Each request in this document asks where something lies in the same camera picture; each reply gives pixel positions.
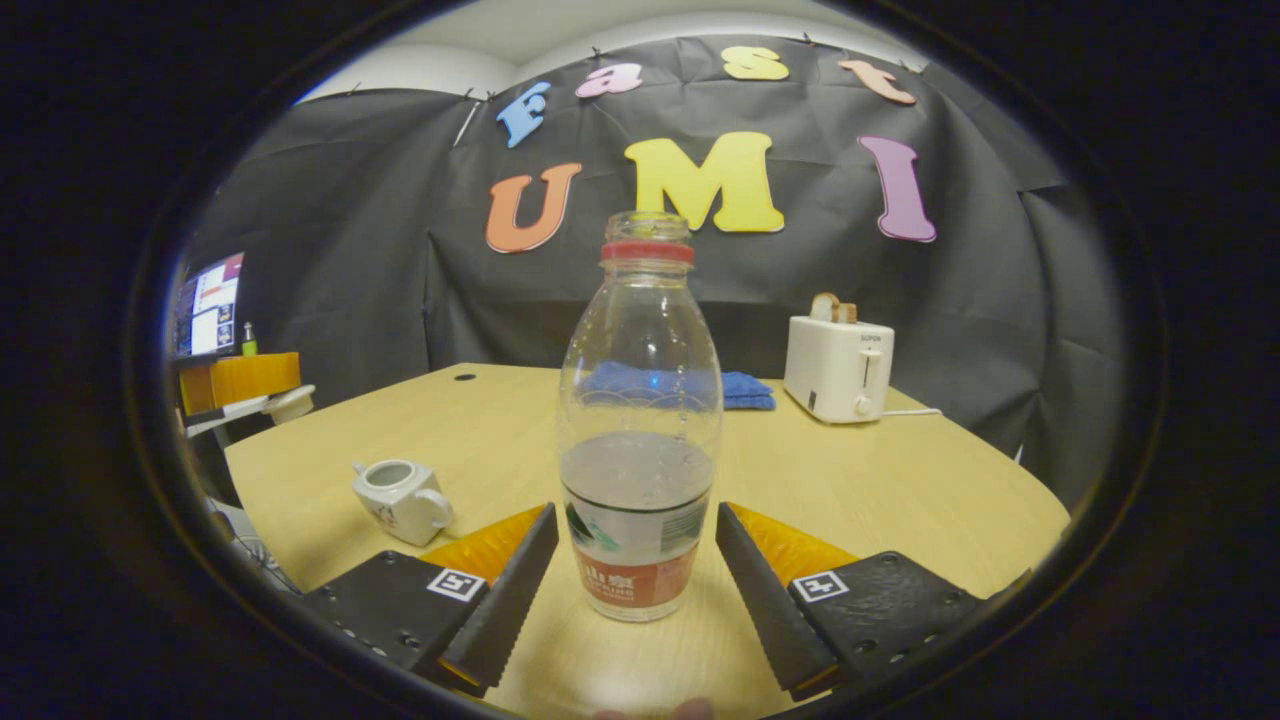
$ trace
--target folded cloth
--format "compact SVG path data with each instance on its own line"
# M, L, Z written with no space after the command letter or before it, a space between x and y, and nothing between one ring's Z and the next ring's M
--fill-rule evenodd
M724 409L773 410L778 404L773 400L773 388L746 373L724 373Z
M672 373L643 370L621 363L600 363L582 380L584 405L644 405L648 407L699 407L714 402L714 375L708 373ZM724 409L777 407L773 389L745 373L723 373Z
M773 410L777 406L772 395L724 396L724 410Z

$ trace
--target plastic bottle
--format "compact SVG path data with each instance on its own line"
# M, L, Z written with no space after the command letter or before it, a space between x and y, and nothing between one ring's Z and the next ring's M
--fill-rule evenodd
M561 372L564 514L589 602L618 620L680 607L719 450L719 361L687 241L678 215L609 219L604 284Z

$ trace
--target computer screen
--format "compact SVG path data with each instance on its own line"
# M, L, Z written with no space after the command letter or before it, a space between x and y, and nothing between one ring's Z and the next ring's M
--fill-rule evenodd
M236 291L244 254L237 252L188 275L174 305L174 351L179 357L230 352L236 346Z

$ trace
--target table surface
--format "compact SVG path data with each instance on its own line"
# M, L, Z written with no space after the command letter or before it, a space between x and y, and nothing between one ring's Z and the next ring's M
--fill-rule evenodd
M475 379L458 380L457 375ZM435 469L456 511L430 546L554 501L561 543L502 683L485 702L527 717L621 710L667 717L708 697L719 720L792 707L778 689L714 542L714 507L745 505L859 557L904 552L987 597L1036 566L1068 514L1005 455L941 415L824 425L774 388L774 411L724 414L712 510L684 606L649 624L609 620L579 584L561 505L558 370L454 365L252 436L227 448L250 520L303 592L381 550L422 548L383 533L351 489L353 461ZM891 391L887 409L922 405Z

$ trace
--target orange bin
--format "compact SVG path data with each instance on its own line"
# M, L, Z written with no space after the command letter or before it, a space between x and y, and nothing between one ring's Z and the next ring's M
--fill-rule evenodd
M187 415L209 413L232 402L275 395L302 384L297 352L223 357L178 372Z

